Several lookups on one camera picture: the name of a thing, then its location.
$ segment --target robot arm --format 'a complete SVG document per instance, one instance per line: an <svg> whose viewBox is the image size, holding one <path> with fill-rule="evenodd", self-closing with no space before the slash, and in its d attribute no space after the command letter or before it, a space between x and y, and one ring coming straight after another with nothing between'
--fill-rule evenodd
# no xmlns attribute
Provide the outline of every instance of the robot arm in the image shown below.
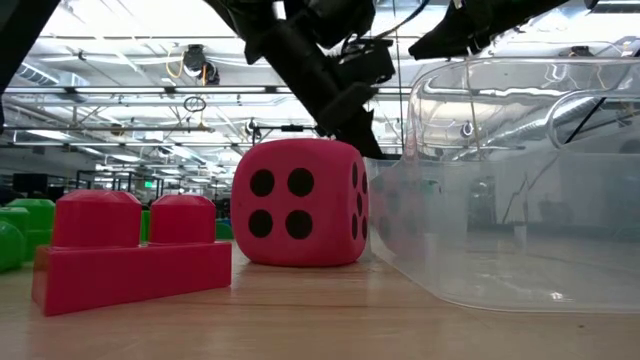
<svg viewBox="0 0 640 360"><path fill-rule="evenodd" d="M205 1L245 40L249 64L260 57L271 64L316 120L320 135L335 136L365 157L384 158L371 131L373 112L362 106L376 93L372 85L395 73L388 51L393 42L361 38L371 29L374 0L284 0L286 20L277 18L274 0ZM475 54L494 36L567 1L451 0L442 22L409 52L416 59ZM423 0L417 11L428 3ZM590 8L595 3L585 0ZM341 41L338 57L318 47Z"/></svg>

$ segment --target clear plastic bin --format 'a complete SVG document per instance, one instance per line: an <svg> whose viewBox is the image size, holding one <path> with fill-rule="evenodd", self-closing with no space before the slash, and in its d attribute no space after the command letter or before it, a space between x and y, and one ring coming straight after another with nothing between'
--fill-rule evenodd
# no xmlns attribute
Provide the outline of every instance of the clear plastic bin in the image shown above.
<svg viewBox="0 0 640 360"><path fill-rule="evenodd" d="M565 78L549 83L553 67ZM639 69L483 59L424 75L404 158L368 163L373 252L466 306L640 312Z"/></svg>

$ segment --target tabletop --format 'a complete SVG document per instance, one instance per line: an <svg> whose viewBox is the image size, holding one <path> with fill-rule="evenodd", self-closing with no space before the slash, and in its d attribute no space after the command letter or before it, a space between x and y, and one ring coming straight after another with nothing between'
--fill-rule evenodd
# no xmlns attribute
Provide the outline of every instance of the tabletop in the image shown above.
<svg viewBox="0 0 640 360"><path fill-rule="evenodd" d="M0 275L0 358L631 359L640 316L516 314L449 304L375 257L339 268L251 264L233 284L45 318L31 269Z"/></svg>

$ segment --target green toy block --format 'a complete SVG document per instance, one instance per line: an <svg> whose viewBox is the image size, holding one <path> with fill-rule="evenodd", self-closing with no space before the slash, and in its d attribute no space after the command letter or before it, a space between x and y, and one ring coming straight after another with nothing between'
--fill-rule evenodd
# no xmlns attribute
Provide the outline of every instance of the green toy block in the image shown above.
<svg viewBox="0 0 640 360"><path fill-rule="evenodd" d="M26 241L17 227L0 221L0 273L22 266Z"/></svg>
<svg viewBox="0 0 640 360"><path fill-rule="evenodd" d="M24 208L29 211L25 260L31 261L38 246L51 243L55 204L46 199L16 199L7 204L7 207Z"/></svg>
<svg viewBox="0 0 640 360"><path fill-rule="evenodd" d="M20 230L22 236L29 230L29 210L25 208L0 208L0 221L6 221Z"/></svg>
<svg viewBox="0 0 640 360"><path fill-rule="evenodd" d="M231 226L223 223L216 222L216 240L233 240L233 230L231 230Z"/></svg>
<svg viewBox="0 0 640 360"><path fill-rule="evenodd" d="M151 211L142 210L142 218L140 221L140 242L149 242L149 225L151 224Z"/></svg>
<svg viewBox="0 0 640 360"><path fill-rule="evenodd" d="M25 208L29 211L29 230L53 229L53 216L56 206L47 199L15 199L7 207Z"/></svg>

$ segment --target wooden table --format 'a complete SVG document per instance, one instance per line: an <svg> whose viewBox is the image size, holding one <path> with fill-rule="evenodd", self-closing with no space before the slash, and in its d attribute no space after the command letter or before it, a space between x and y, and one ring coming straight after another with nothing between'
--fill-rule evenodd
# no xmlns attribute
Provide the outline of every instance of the wooden table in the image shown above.
<svg viewBox="0 0 640 360"><path fill-rule="evenodd" d="M634 359L640 317L448 304L378 259L333 269L249 264L230 289L44 318L29 268L0 275L0 359Z"/></svg>

